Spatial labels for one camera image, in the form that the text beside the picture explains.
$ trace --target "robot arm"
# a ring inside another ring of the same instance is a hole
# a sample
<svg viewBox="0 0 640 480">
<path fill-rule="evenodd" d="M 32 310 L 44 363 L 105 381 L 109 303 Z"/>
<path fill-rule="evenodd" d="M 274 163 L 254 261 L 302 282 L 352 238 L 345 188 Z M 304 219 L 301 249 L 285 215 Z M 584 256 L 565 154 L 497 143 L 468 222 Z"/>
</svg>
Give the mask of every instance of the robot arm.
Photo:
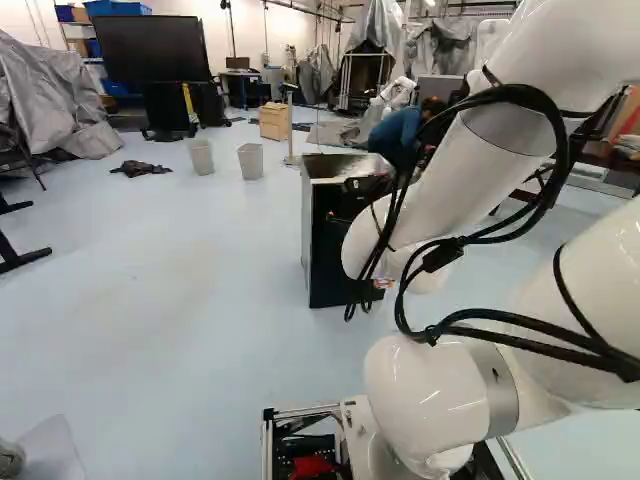
<svg viewBox="0 0 640 480">
<path fill-rule="evenodd" d="M 530 0 L 514 14 L 505 40 L 486 67 L 503 84 L 526 84 L 547 93 L 566 113 L 571 134 L 623 82 L 640 78 L 640 6 L 616 0 Z M 616 25 L 613 35 L 607 25 Z M 491 86 L 480 71 L 468 76 L 471 92 Z M 555 151 L 546 119 L 510 104 L 458 114 L 419 182 L 409 188 L 403 211 L 374 276 L 399 278 L 417 244 L 474 225 Z M 385 218 L 389 197 L 373 208 Z M 353 222 L 342 263 L 357 278 L 378 239 L 369 209 Z M 421 274 L 414 285 L 430 285 Z"/>
<path fill-rule="evenodd" d="M 640 199 L 567 244 L 554 262 L 570 296 L 613 347 L 640 358 Z M 512 311 L 585 334 L 558 289 L 554 262 L 519 290 Z M 504 333 L 572 348 L 520 327 Z M 365 360 L 376 421 L 396 454 L 424 478 L 439 454 L 585 410 L 640 408 L 640 382 L 490 342 L 444 335 L 431 347 L 397 335 Z M 460 467 L 465 463 L 461 457 Z"/>
<path fill-rule="evenodd" d="M 620 84 L 640 78 L 640 52 L 633 48 L 640 41 L 639 13 L 633 0 L 608 2 L 606 8 L 598 0 L 525 0 L 487 62 L 488 74 L 469 75 L 471 91 L 496 80 L 537 87 L 562 110 L 570 134 Z M 616 25 L 615 32 L 607 25 Z M 422 178 L 409 188 L 389 241 L 395 252 L 385 252 L 374 275 L 401 278 L 412 250 L 477 223 L 554 147 L 548 123 L 531 110 L 495 104 L 458 114 Z M 377 218 L 385 218 L 389 203 L 384 198 L 374 204 Z M 640 357 L 632 330 L 640 307 L 634 301 L 640 298 L 639 225 L 636 200 L 567 245 L 557 261 L 573 302 L 598 334 L 635 358 Z M 358 277 L 377 240 L 366 209 L 343 243 L 350 277 Z M 433 278 L 420 273 L 415 282 L 433 286 Z M 513 311 L 585 334 L 558 291 L 552 263 L 521 290 Z M 566 346 L 519 327 L 505 332 Z M 450 460 L 458 451 L 464 463 L 465 446 L 486 438 L 585 408 L 640 407 L 640 382 L 454 335 L 435 346 L 401 335 L 383 339 L 367 355 L 365 378 L 382 432 L 400 459 L 425 478 L 441 475 L 434 467 L 438 457 Z"/>
</svg>

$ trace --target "black cabinet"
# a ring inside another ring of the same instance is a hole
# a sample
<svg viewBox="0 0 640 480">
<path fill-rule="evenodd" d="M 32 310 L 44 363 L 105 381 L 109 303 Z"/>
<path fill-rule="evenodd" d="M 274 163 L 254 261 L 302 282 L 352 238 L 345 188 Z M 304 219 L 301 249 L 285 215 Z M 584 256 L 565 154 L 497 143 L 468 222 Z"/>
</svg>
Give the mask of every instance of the black cabinet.
<svg viewBox="0 0 640 480">
<path fill-rule="evenodd" d="M 356 301 L 359 291 L 381 300 L 384 290 L 363 290 L 364 282 L 347 277 L 340 255 L 351 222 L 372 200 L 370 186 L 393 175 L 393 167 L 370 153 L 304 155 L 301 166 L 302 266 L 309 307 L 346 305 Z"/>
</svg>

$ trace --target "black screen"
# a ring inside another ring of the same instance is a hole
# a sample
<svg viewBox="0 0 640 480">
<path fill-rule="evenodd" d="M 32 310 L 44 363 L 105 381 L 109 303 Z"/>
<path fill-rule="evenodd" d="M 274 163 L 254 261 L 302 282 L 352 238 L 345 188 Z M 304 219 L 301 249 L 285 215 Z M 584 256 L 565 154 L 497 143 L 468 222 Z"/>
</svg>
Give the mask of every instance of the black screen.
<svg viewBox="0 0 640 480">
<path fill-rule="evenodd" d="M 104 65 L 116 82 L 197 82 L 210 77 L 198 17 L 97 16 Z"/>
</svg>

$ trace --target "light blue floor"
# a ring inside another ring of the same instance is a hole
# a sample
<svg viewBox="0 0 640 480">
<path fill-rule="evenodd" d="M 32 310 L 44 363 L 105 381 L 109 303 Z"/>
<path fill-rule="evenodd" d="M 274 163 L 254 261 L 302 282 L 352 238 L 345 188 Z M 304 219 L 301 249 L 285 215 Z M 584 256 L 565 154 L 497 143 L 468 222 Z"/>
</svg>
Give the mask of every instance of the light blue floor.
<svg viewBox="0 0 640 480">
<path fill-rule="evenodd" d="M 315 119 L 296 109 L 294 121 Z M 247 122 L 199 135 L 213 141 L 212 176 L 192 172 L 184 142 L 130 133 L 109 158 L 48 173 L 46 193 L 33 180 L 6 191 L 36 206 L 0 218 L 4 232 L 22 251 L 55 253 L 0 277 L 0 435 L 62 413 L 91 480 L 259 478 L 261 410 L 362 393 L 362 359 L 393 330 L 391 298 L 348 325 L 342 309 L 306 307 L 300 178 L 281 164 L 286 142 Z M 317 151 L 306 135 L 294 132 L 296 153 Z M 245 142 L 264 144 L 261 181 L 241 179 L 235 150 Z M 127 159 L 174 173 L 108 173 Z M 470 249 L 443 291 L 410 299 L 409 318 L 418 326 L 504 305 L 562 242 L 620 203 L 568 188 L 526 238 Z M 576 418 L 515 443 L 538 479 L 637 477 L 639 417 Z"/>
</svg>

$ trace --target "white bucket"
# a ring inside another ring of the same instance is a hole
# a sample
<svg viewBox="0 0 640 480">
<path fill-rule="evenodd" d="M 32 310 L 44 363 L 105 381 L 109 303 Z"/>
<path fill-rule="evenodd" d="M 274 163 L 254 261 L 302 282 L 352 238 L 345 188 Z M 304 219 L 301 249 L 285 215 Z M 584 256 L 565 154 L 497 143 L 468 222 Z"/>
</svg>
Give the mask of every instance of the white bucket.
<svg viewBox="0 0 640 480">
<path fill-rule="evenodd" d="M 206 138 L 196 138 L 189 141 L 189 155 L 193 169 L 198 175 L 213 173 L 213 159 L 211 158 L 211 145 Z"/>
<path fill-rule="evenodd" d="M 238 160 L 240 160 L 242 178 L 257 180 L 262 177 L 262 144 L 245 143 L 238 147 Z"/>
</svg>

